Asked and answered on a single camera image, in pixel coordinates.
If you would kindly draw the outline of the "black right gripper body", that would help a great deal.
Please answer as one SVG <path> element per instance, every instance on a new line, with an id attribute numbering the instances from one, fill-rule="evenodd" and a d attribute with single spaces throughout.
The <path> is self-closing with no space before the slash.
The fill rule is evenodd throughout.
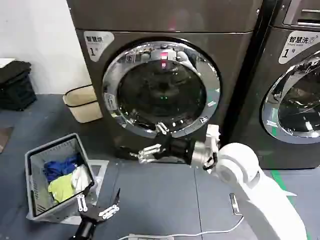
<path id="1" fill-rule="evenodd" d="M 191 138 L 174 138 L 171 135 L 166 136 L 161 141 L 159 158 L 175 157 L 182 160 L 185 164 L 190 165 L 192 155 L 195 149 L 195 140 Z"/>

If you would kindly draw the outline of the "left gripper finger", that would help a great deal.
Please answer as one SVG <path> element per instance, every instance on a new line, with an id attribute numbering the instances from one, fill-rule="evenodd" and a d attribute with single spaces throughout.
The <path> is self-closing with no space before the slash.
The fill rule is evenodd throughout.
<path id="1" fill-rule="evenodd" d="M 110 219 L 112 216 L 115 215 L 115 213 L 117 213 L 120 210 L 119 207 L 119 202 L 120 202 L 120 191 L 121 189 L 119 188 L 117 191 L 117 194 L 113 200 L 113 203 L 111 206 L 109 206 L 108 208 L 104 209 L 103 211 L 101 211 L 98 214 L 99 218 L 102 218 L 103 220 L 108 220 Z"/>
<path id="2" fill-rule="evenodd" d="M 97 204 L 97 193 L 96 187 L 93 182 L 91 182 L 84 190 L 81 190 L 76 194 L 76 200 L 79 212 L 87 212 L 89 210 L 89 205 Z"/>

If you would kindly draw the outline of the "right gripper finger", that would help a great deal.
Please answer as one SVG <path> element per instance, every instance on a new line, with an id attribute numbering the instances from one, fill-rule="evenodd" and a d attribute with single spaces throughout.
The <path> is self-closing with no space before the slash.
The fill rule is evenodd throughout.
<path id="1" fill-rule="evenodd" d="M 156 136 L 169 136 L 169 128 L 163 123 L 163 122 L 158 122 L 156 125 Z"/>
<path id="2" fill-rule="evenodd" d="M 137 159 L 140 164 L 157 163 L 162 158 L 165 148 L 157 143 L 139 150 L 137 153 L 129 151 L 129 156 Z"/>

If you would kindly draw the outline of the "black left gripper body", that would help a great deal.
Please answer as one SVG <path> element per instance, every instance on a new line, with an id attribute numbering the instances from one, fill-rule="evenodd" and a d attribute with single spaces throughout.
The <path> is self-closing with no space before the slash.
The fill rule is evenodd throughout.
<path id="1" fill-rule="evenodd" d="M 101 207 L 88 207 L 87 211 L 80 212 L 81 222 L 72 240 L 92 240 L 96 227 L 106 220 L 99 216 Z"/>

